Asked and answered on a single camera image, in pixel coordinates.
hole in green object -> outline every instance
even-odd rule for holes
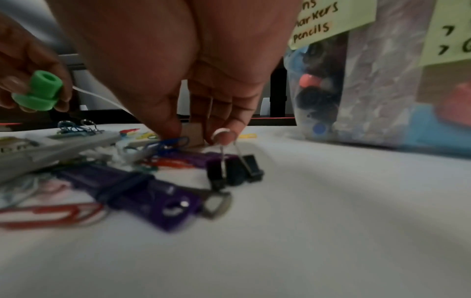
[[[50,81],[55,81],[55,77],[51,74],[43,74],[43,78],[50,80]]]

person's right hand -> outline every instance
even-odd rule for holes
[[[14,20],[0,14],[0,107],[14,108],[11,93],[27,94],[36,70],[49,71],[64,84],[54,107],[65,112],[72,96],[72,80],[59,57]],[[21,107],[23,111],[34,112]]]
[[[300,0],[47,0],[91,73],[140,121],[178,137],[180,83],[206,139],[242,132],[280,61]],[[220,140],[229,143],[234,136]]]

purple plastic object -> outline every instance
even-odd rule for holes
[[[162,157],[184,160],[187,163],[190,163],[190,164],[194,165],[197,168],[205,169],[207,162],[210,162],[210,161],[213,161],[213,160],[221,160],[221,153],[217,153],[217,152],[201,153],[201,152],[174,151],[174,152],[171,152],[169,154],[165,154]],[[226,159],[234,158],[234,157],[237,157],[237,155],[225,154]]]
[[[202,206],[196,194],[149,174],[87,164],[56,175],[86,191],[98,202],[131,212],[165,231],[180,226]]]

transparent bin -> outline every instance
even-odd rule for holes
[[[471,60],[420,67],[429,0],[379,0],[376,22],[285,54],[307,139],[471,155]]]

green object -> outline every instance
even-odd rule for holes
[[[29,81],[30,91],[27,95],[12,93],[13,100],[25,107],[37,111],[49,111],[59,101],[62,80],[50,72],[37,70]]]

